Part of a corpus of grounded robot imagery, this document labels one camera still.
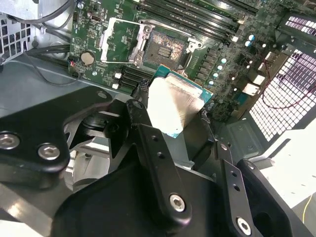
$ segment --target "ram slot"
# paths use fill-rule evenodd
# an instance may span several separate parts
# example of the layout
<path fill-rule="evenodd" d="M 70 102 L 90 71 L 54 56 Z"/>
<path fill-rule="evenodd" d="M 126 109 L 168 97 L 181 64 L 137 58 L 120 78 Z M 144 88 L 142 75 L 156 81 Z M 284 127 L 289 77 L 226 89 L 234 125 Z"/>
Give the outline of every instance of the ram slot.
<path fill-rule="evenodd" d="M 190 12 L 193 12 L 195 14 L 201 15 L 202 17 L 205 17 L 210 22 L 217 23 L 223 27 L 226 27 L 232 31 L 236 31 L 239 27 L 239 23 L 234 22 L 232 19 L 225 17 L 223 15 L 220 15 L 216 12 L 210 11 L 208 9 L 205 9 L 201 6 L 198 6 L 192 2 L 186 1 L 186 0 L 165 0 L 169 3 L 176 4 L 180 7 L 184 7 L 185 9 L 189 10 Z"/>
<path fill-rule="evenodd" d="M 252 6 L 249 6 L 243 2 L 240 2 L 238 0 L 203 0 L 203 1 L 209 3 L 210 5 L 216 6 L 219 9 L 224 9 L 224 10 L 232 10 L 232 8 L 235 8 L 251 15 L 256 15 L 258 12 L 258 9 Z"/>
<path fill-rule="evenodd" d="M 187 18 L 188 20 L 191 20 L 195 22 L 196 24 L 200 24 L 206 28 L 208 28 L 211 31 L 216 31 L 219 34 L 231 34 L 232 31 L 228 29 L 227 27 L 221 26 L 213 21 L 208 20 L 207 18 L 200 16 L 198 14 L 195 14 L 194 12 L 188 11 L 182 7 L 179 7 L 177 5 L 174 5 L 172 3 L 169 3 L 167 1 L 161 1 L 161 0 L 147 0 L 148 2 L 159 5 L 161 8 L 166 9 L 168 11 L 171 11 L 175 14 L 179 14 L 184 18 Z"/>
<path fill-rule="evenodd" d="M 224 28 L 216 23 L 213 23 L 211 21 L 208 21 L 207 19 L 196 15 L 192 12 L 189 12 L 183 8 L 180 8 L 176 5 L 173 5 L 171 3 L 165 2 L 165 1 L 161 1 L 161 0 L 148 0 L 147 1 L 150 4 L 156 5 L 157 7 L 160 7 L 161 9 L 165 9 L 166 11 L 169 11 L 173 14 L 177 14 L 180 17 L 191 21 L 192 23 L 194 23 L 195 26 L 200 26 L 201 25 L 201 29 L 206 29 L 206 31 L 215 34 L 215 32 L 218 35 L 226 35 L 226 34 L 231 34 L 232 32 L 227 29 Z"/>
<path fill-rule="evenodd" d="M 182 16 L 178 14 L 168 12 L 167 10 L 164 12 L 159 12 L 157 9 L 161 8 L 161 6 L 157 7 L 155 5 L 148 4 L 145 2 L 142 2 L 140 6 L 144 9 L 144 11 L 147 11 L 159 17 L 165 18 L 173 23 L 179 24 L 183 28 L 187 28 L 203 36 L 209 37 L 211 39 L 214 39 L 223 43 L 227 43 L 229 41 L 227 36 L 218 35 L 216 32 L 212 30 L 205 30 L 205 27 L 199 26 L 195 22 L 184 19 Z"/>

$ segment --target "pcie slot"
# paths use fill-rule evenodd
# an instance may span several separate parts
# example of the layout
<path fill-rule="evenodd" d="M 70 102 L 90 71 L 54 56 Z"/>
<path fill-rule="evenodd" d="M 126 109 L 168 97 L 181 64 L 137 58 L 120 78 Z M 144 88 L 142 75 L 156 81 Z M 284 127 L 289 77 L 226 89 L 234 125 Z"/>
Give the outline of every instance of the pcie slot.
<path fill-rule="evenodd" d="M 137 86 L 137 84 L 138 84 L 137 81 L 133 81 L 133 80 L 130 80 L 130 79 L 127 79 L 127 78 L 123 78 L 119 82 L 122 83 L 122 84 L 130 85 L 133 88 L 135 88 Z"/>
<path fill-rule="evenodd" d="M 145 72 L 133 67 L 124 67 L 122 72 L 123 73 L 127 72 L 129 74 L 132 74 L 141 78 L 145 78 L 145 79 L 151 79 L 154 75 L 154 74 L 150 74 L 148 72 Z"/>
<path fill-rule="evenodd" d="M 210 3 L 213 6 L 220 8 L 220 9 L 226 9 L 227 7 L 221 7 L 223 5 L 222 3 L 226 3 L 229 6 L 232 6 L 238 10 L 244 11 L 244 12 L 249 13 L 251 15 L 256 15 L 258 12 L 258 9 L 254 8 L 252 6 L 249 6 L 243 2 L 240 2 L 238 0 L 204 0 L 204 1 Z"/>
<path fill-rule="evenodd" d="M 192 21 L 195 26 L 201 25 L 206 28 L 208 32 L 212 33 L 217 32 L 218 34 L 227 34 L 232 33 L 229 29 L 218 25 L 217 23 L 213 23 L 202 16 L 196 15 L 192 12 L 187 11 L 186 9 L 180 8 L 174 4 L 168 3 L 166 1 L 161 0 L 146 0 L 148 4 L 153 4 L 157 7 L 165 9 L 166 11 L 172 12 L 173 14 L 177 14 L 180 17 L 183 17 L 187 20 Z"/>
<path fill-rule="evenodd" d="M 176 4 L 180 7 L 184 7 L 185 9 L 194 12 L 195 14 L 201 15 L 205 18 L 207 18 L 209 21 L 217 23 L 219 25 L 222 25 L 224 27 L 227 27 L 230 30 L 236 30 L 239 26 L 239 24 L 237 22 L 234 22 L 232 19 L 220 15 L 216 12 L 212 12 L 208 9 L 205 9 L 201 6 L 198 6 L 196 4 L 194 4 L 193 2 L 189 2 L 186 0 L 165 0 L 169 3 L 173 3 Z"/>
<path fill-rule="evenodd" d="M 131 89 L 134 89 L 136 87 L 136 85 L 134 84 L 130 84 L 129 82 L 126 82 L 126 81 L 120 81 L 119 84 L 121 86 L 124 86 L 124 87 L 127 87 L 127 88 L 131 88 Z"/>
<path fill-rule="evenodd" d="M 133 81 L 135 82 L 136 84 L 140 81 L 141 78 L 135 78 L 134 75 L 129 75 L 127 73 L 125 73 L 123 75 L 123 81 L 125 80 L 130 80 L 130 81 Z"/>
<path fill-rule="evenodd" d="M 193 32 L 196 32 L 196 33 L 199 33 L 203 36 L 206 36 L 206 37 L 209 37 L 211 39 L 214 39 L 214 40 L 217 40 L 217 41 L 220 41 L 220 42 L 223 42 L 223 43 L 226 43 L 228 42 L 228 37 L 226 36 L 219 36 L 217 35 L 216 33 L 210 33 L 208 31 L 206 31 L 205 29 L 201 29 L 201 26 L 197 26 L 196 23 L 193 23 L 191 21 L 188 21 L 186 19 L 183 19 L 182 16 L 179 16 L 177 14 L 174 14 L 174 13 L 171 13 L 171 12 L 168 12 L 168 11 L 165 11 L 165 12 L 159 12 L 157 11 L 157 6 L 153 6 L 153 5 L 150 5 L 150 4 L 147 4 L 147 3 L 141 3 L 140 4 L 141 7 L 147 11 L 147 12 L 150 12 L 152 14 L 155 14 L 159 17 L 162 17 L 162 18 L 165 18 L 175 24 L 179 24 L 179 26 L 183 27 L 183 28 L 187 28 Z"/>
<path fill-rule="evenodd" d="M 144 76 L 142 74 L 135 73 L 135 72 L 123 72 L 123 75 L 126 77 L 135 78 L 135 79 L 137 79 L 137 81 L 140 81 L 141 79 L 151 79 L 151 77 L 147 77 L 147 76 Z"/>

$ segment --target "motherboard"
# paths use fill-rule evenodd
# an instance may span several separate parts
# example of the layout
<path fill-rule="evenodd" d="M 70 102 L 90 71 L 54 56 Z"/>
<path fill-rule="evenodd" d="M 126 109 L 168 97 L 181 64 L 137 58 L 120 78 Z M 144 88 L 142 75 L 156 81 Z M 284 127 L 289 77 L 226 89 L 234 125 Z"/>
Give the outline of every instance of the motherboard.
<path fill-rule="evenodd" d="M 205 107 L 217 121 L 252 96 L 248 74 L 276 47 L 283 17 L 315 15 L 315 5 L 290 0 L 83 0 L 80 6 L 71 74 L 130 94 L 162 64 L 213 93 Z"/>

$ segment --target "screw hole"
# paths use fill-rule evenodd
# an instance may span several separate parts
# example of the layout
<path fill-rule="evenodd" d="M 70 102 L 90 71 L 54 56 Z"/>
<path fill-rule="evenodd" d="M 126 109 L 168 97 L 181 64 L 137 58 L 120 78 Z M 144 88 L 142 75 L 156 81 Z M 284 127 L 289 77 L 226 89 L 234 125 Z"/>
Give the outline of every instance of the screw hole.
<path fill-rule="evenodd" d="M 135 107 L 137 107 L 138 109 L 143 108 L 142 104 L 139 103 L 138 101 L 133 101 L 133 105 L 134 105 Z"/>
<path fill-rule="evenodd" d="M 161 152 L 158 152 L 158 153 L 157 153 L 157 156 L 158 156 L 160 159 L 164 159 L 164 158 L 165 158 L 165 157 L 164 157 L 164 154 L 161 153 Z"/>
<path fill-rule="evenodd" d="M 152 139 L 157 142 L 158 141 L 158 138 L 156 136 L 152 136 Z"/>
<path fill-rule="evenodd" d="M 239 188 L 236 184 L 234 184 L 234 189 L 235 189 L 236 191 L 240 192 L 240 188 Z"/>
<path fill-rule="evenodd" d="M 100 97 L 103 98 L 103 99 L 106 99 L 106 98 L 107 98 L 107 95 L 106 95 L 103 91 L 99 91 L 99 92 L 98 92 L 98 96 L 100 96 Z"/>
<path fill-rule="evenodd" d="M 245 230 L 248 230 L 248 226 L 246 226 L 246 224 L 242 223 L 241 226 L 242 226 Z"/>

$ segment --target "silver screw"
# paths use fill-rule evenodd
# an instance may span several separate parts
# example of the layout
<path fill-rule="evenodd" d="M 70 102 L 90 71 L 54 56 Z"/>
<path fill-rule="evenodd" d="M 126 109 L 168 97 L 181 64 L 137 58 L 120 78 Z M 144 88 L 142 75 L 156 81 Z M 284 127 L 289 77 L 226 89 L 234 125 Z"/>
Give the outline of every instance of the silver screw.
<path fill-rule="evenodd" d="M 186 205 L 185 205 L 183 199 L 179 195 L 173 194 L 170 196 L 169 200 L 170 200 L 170 204 L 173 207 L 173 209 L 175 209 L 178 212 L 184 211 Z"/>
<path fill-rule="evenodd" d="M 43 159 L 54 160 L 59 157 L 60 151 L 55 145 L 45 144 L 39 148 L 38 154 Z"/>
<path fill-rule="evenodd" d="M 247 236 L 251 235 L 251 228 L 249 224 L 242 218 L 238 217 L 237 220 L 237 225 L 240 228 L 240 230 Z"/>
<path fill-rule="evenodd" d="M 139 55 L 137 55 L 137 56 L 136 56 L 136 61 L 142 61 L 142 57 L 139 56 Z"/>
<path fill-rule="evenodd" d="M 225 151 L 227 151 L 227 149 L 228 149 L 223 143 L 221 143 L 221 147 L 222 147 L 223 150 L 225 150 Z"/>
<path fill-rule="evenodd" d="M 149 27 L 145 27 L 145 32 L 149 33 L 150 32 L 150 28 Z"/>
<path fill-rule="evenodd" d="M 79 9 L 83 9 L 83 8 L 84 8 L 83 2 L 78 2 L 77 7 L 78 7 Z"/>
<path fill-rule="evenodd" d="M 20 139 L 10 133 L 0 134 L 0 149 L 11 150 L 20 144 Z"/>

